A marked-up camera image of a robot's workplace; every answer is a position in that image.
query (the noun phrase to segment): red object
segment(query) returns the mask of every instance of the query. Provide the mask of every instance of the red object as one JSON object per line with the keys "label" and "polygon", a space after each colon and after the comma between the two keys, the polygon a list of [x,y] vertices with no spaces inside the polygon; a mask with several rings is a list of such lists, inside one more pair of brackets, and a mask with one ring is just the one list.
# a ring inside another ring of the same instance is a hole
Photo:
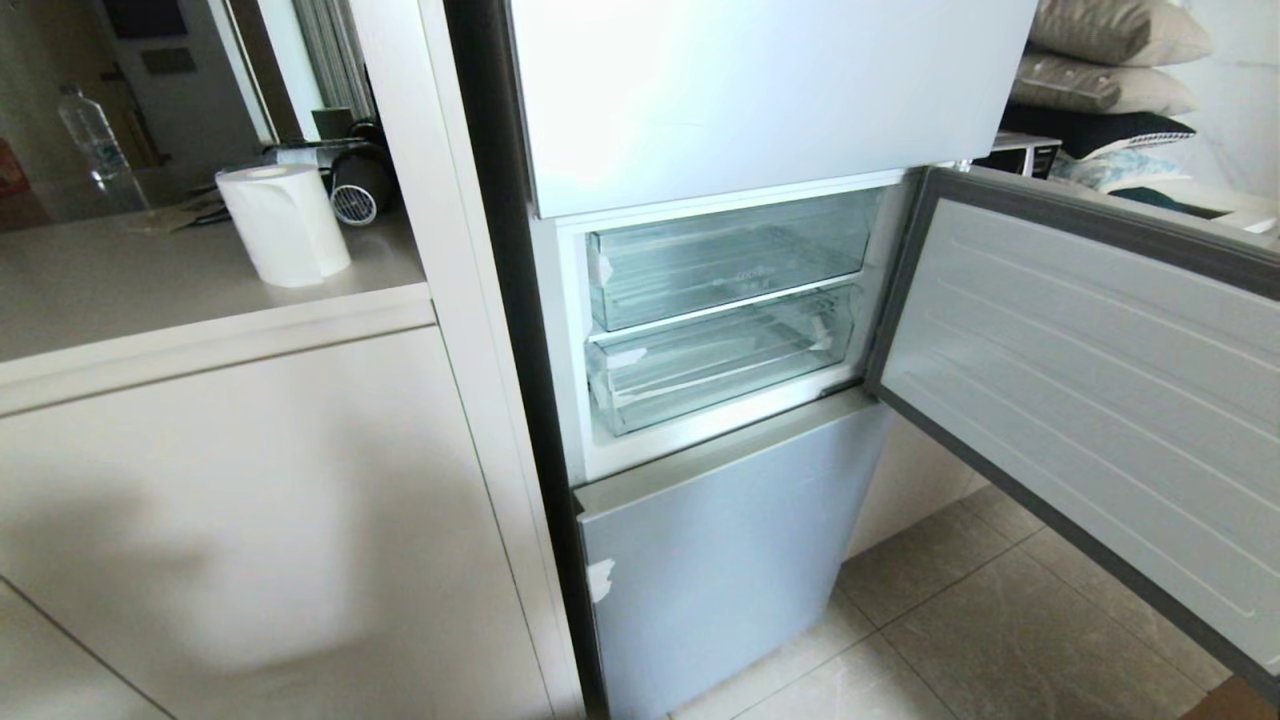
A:
{"label": "red object", "polygon": [[9,142],[0,137],[0,197],[18,195],[31,190],[27,173],[22,172],[18,156],[13,154]]}

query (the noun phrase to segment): open freezer door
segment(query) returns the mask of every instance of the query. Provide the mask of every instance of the open freezer door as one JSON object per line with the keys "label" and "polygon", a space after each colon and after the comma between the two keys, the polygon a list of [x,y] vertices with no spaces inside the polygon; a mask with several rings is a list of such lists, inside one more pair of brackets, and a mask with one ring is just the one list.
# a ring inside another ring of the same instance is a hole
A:
{"label": "open freezer door", "polygon": [[1280,255],[1230,232],[932,170],[868,383],[1276,702]]}

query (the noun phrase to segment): microwave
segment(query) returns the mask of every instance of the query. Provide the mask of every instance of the microwave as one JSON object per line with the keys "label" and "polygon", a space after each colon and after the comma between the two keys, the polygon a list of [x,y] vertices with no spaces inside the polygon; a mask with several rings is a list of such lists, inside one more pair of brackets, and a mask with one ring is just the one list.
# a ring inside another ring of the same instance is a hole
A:
{"label": "microwave", "polygon": [[1029,178],[1044,179],[1057,156],[1061,140],[1020,132],[1000,131],[991,147],[991,155],[974,160],[974,165],[1004,170]]}

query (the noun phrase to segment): upper refrigerator door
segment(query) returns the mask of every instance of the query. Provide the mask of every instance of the upper refrigerator door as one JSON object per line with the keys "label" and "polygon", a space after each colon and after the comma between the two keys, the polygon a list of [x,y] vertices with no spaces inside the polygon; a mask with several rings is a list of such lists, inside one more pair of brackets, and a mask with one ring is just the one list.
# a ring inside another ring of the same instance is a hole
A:
{"label": "upper refrigerator door", "polygon": [[1036,0],[511,0],[543,218],[980,158]]}
{"label": "upper refrigerator door", "polygon": [[1098,197],[931,172],[869,384],[1275,701],[1280,254]]}

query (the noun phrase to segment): gray pillow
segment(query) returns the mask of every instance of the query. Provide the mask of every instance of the gray pillow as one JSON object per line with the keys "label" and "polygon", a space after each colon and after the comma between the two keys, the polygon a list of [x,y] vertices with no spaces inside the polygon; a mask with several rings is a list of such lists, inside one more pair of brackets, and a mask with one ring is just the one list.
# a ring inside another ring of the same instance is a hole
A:
{"label": "gray pillow", "polygon": [[1152,68],[1108,68],[1051,53],[1028,53],[1018,64],[1010,100],[1019,105],[1120,115],[1180,115],[1199,109],[1185,85]]}
{"label": "gray pillow", "polygon": [[1213,53],[1208,32],[1167,0],[1041,0],[1030,41],[1082,60],[1140,68]]}

